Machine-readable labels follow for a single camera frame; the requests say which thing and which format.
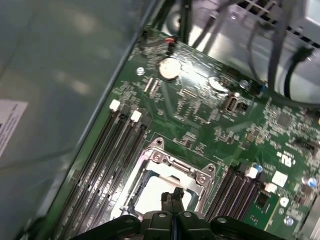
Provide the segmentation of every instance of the integrated circuit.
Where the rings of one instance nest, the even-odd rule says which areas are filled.
[[[264,192],[260,192],[259,196],[256,199],[256,204],[260,207],[260,208],[264,208],[267,201],[269,199],[269,196],[266,195]]]
[[[282,113],[280,113],[276,123],[286,129],[290,125],[291,120],[292,120],[292,118],[290,115],[282,112]]]
[[[256,136],[253,135],[252,133],[248,133],[248,134],[246,135],[246,140],[249,141],[249,142],[251,142],[251,143],[254,142],[255,139],[256,139]]]

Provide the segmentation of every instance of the motherboard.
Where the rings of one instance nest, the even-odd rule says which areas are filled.
[[[284,239],[318,239],[319,113],[178,39],[146,29],[109,93],[38,239],[69,239],[123,214],[229,216]]]

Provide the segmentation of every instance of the cpu socket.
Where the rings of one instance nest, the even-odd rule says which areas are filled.
[[[165,151],[165,141],[156,138],[139,155],[111,212],[111,219],[130,214],[140,219],[161,210],[161,194],[184,189],[185,210],[202,212],[213,189],[216,167],[213,163],[198,169]]]

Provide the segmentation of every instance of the label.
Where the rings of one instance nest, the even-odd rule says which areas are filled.
[[[0,157],[4,152],[28,103],[0,99]]]
[[[289,168],[296,164],[296,160],[293,159],[294,156],[287,151],[284,151],[283,153],[277,152],[276,155],[277,157],[281,158],[281,163]]]

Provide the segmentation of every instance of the green circuit board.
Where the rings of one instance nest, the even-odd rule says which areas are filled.
[[[166,37],[152,30],[150,41]],[[147,47],[143,54],[137,47],[132,51],[47,215],[39,239],[52,231],[73,187],[70,181],[94,147],[112,100],[143,110],[151,118],[140,150],[162,137],[170,154],[198,168],[209,163],[216,166],[215,187],[206,208],[230,165],[261,166],[266,183],[275,182],[276,172],[285,175],[276,180],[284,181],[283,186],[275,184],[277,189],[269,193],[263,207],[253,202],[243,221],[285,239],[300,232],[319,192],[318,187],[301,192],[302,178],[309,175],[317,179],[319,161],[316,150],[299,146],[295,140],[318,142],[317,117],[306,109],[273,101],[252,79],[180,42],[171,57],[180,62],[182,71],[176,79],[164,80],[159,63],[166,51],[166,44]],[[231,98],[242,106],[227,110]],[[303,202],[297,202],[300,195]],[[281,202],[284,198],[289,200],[285,206]],[[288,216],[294,220],[292,225],[285,224]]]

